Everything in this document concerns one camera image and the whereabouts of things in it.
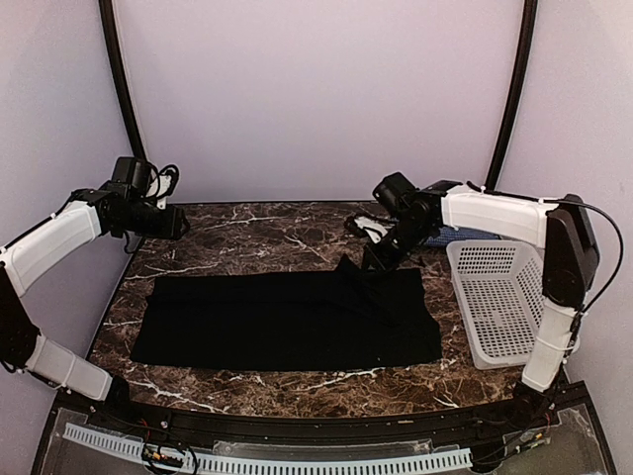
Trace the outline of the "blue checkered shirt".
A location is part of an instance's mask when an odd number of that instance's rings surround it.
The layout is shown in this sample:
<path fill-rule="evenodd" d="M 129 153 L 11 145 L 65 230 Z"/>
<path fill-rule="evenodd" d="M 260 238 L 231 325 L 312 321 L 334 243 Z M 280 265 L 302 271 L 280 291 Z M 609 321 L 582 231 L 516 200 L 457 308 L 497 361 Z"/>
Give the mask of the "blue checkered shirt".
<path fill-rule="evenodd" d="M 497 234 L 478 231 L 474 229 L 453 229 L 450 227 L 444 227 L 440 229 L 438 236 L 429 237 L 424 242 L 424 245 L 427 247 L 446 247 L 449 243 L 454 241 L 473 239 L 491 240 L 500 239 L 500 236 Z"/>

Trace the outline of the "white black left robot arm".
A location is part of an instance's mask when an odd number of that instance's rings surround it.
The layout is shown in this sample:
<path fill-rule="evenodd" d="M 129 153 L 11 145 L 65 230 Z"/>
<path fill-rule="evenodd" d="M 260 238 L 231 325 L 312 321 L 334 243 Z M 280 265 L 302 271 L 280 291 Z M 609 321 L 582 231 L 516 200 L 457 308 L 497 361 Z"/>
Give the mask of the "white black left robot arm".
<path fill-rule="evenodd" d="M 2 366 L 102 402 L 102 417 L 118 431 L 136 427 L 138 407 L 114 393 L 119 384 L 108 370 L 45 335 L 24 300 L 41 281 L 66 270 L 72 253 L 98 238 L 184 236 L 190 229 L 185 212 L 168 201 L 179 181 L 174 164 L 157 168 L 142 158 L 122 156 L 100 187 L 71 191 L 58 210 L 1 247 Z"/>

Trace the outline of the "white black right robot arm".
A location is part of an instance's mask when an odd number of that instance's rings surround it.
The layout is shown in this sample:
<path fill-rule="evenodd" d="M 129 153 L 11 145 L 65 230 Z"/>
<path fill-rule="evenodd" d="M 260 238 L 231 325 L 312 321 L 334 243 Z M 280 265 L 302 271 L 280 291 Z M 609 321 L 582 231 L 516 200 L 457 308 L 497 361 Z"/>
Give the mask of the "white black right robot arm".
<path fill-rule="evenodd" d="M 418 188 L 400 173 L 386 176 L 373 195 L 392 224 L 371 233 L 366 268 L 392 270 L 444 230 L 478 233 L 447 245 L 452 284 L 475 366 L 521 368 L 504 419 L 528 428 L 552 404 L 598 299 L 593 206 L 573 194 L 533 198 L 469 182 Z"/>

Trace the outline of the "black garment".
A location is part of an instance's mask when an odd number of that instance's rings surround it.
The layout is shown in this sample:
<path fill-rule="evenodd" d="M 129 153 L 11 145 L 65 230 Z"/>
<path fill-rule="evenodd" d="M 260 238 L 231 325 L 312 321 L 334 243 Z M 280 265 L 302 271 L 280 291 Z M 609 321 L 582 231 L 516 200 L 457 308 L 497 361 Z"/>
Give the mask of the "black garment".
<path fill-rule="evenodd" d="M 131 352 L 137 363 L 230 371 L 348 371 L 435 362 L 439 324 L 420 272 L 158 277 Z"/>

